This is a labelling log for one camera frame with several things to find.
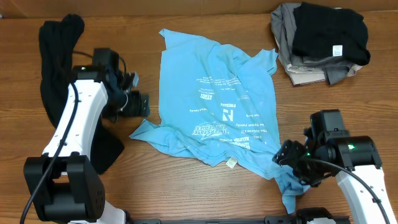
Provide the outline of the light blue printed t-shirt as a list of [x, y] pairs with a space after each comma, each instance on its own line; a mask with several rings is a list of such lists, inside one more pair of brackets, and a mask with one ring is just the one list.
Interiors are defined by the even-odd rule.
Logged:
[[231, 161], [274, 179], [288, 213], [306, 192], [289, 166], [272, 159], [280, 149], [273, 74], [275, 50], [250, 56], [199, 35], [168, 29], [159, 78], [160, 124], [144, 120], [131, 139], [210, 166]]

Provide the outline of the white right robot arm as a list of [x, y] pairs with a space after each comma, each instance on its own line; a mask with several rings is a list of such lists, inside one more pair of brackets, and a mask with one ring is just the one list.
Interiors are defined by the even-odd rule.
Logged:
[[339, 110], [310, 116], [305, 144], [286, 140], [273, 161], [289, 166], [303, 186], [318, 187], [334, 177], [351, 210], [351, 218], [334, 217], [325, 208], [305, 208], [284, 223], [396, 223], [382, 160], [369, 136], [351, 136]]

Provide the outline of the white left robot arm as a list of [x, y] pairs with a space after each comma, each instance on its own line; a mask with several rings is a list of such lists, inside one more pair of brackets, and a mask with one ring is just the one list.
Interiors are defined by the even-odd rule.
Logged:
[[131, 222], [127, 211], [106, 200], [90, 161], [91, 145], [101, 117], [116, 122], [119, 116], [149, 116], [149, 97], [135, 89], [136, 72], [120, 69], [126, 63], [115, 51], [97, 48], [91, 59], [91, 64], [76, 65], [68, 74], [67, 102], [52, 139], [41, 156], [25, 161], [30, 198], [21, 223], [30, 207], [44, 222]]

